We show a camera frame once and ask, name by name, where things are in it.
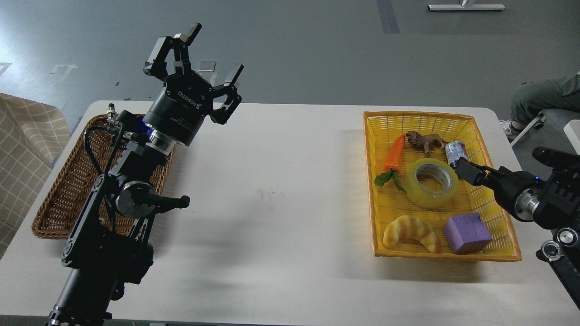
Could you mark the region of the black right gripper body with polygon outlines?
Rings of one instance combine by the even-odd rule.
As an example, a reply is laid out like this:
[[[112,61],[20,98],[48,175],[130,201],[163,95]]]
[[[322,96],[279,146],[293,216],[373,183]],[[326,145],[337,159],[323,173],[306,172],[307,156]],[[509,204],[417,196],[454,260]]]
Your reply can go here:
[[[493,190],[495,200],[514,219],[534,220],[533,210],[538,205],[539,179],[526,171],[511,172],[505,167],[487,174],[487,187]]]

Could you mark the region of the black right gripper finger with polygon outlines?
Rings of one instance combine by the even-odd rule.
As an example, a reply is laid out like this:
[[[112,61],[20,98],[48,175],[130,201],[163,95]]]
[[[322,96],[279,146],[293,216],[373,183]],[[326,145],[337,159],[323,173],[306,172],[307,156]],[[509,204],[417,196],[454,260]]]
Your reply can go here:
[[[499,171],[486,165],[472,163],[464,157],[460,157],[457,161],[455,172],[458,178],[472,186],[493,187],[501,179]]]

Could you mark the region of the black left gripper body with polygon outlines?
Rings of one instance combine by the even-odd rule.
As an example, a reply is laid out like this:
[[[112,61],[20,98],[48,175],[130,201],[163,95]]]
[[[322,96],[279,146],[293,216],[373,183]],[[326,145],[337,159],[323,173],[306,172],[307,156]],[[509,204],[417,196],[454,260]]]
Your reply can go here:
[[[170,76],[143,122],[189,146],[211,109],[208,101],[201,99],[211,87],[201,76]]]

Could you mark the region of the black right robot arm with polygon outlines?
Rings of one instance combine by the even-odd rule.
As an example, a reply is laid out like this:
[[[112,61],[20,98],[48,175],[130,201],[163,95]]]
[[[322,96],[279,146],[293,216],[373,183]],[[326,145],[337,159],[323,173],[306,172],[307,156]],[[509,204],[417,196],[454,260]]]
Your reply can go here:
[[[542,180],[526,171],[495,170],[460,158],[452,168],[473,186],[493,191],[495,202],[510,216],[551,232],[536,257],[547,262],[574,304],[580,299],[580,157],[549,147],[535,147],[532,156],[552,169]]]

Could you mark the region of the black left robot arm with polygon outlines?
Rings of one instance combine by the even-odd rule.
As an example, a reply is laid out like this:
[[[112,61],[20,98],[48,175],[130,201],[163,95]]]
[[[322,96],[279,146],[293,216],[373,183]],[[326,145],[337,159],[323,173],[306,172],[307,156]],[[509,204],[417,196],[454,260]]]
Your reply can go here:
[[[190,205],[188,196],[158,194],[154,171],[177,144],[191,144],[206,117],[226,124],[241,103],[235,83],[244,69],[239,65],[218,86],[195,72],[189,47],[201,29],[194,23],[186,33],[157,40],[144,73],[163,87],[143,118],[118,113],[110,103],[106,124],[85,130],[97,178],[62,250],[71,273],[48,326],[101,326],[111,319],[110,301],[123,297],[127,283],[139,284],[153,264],[155,216]]]

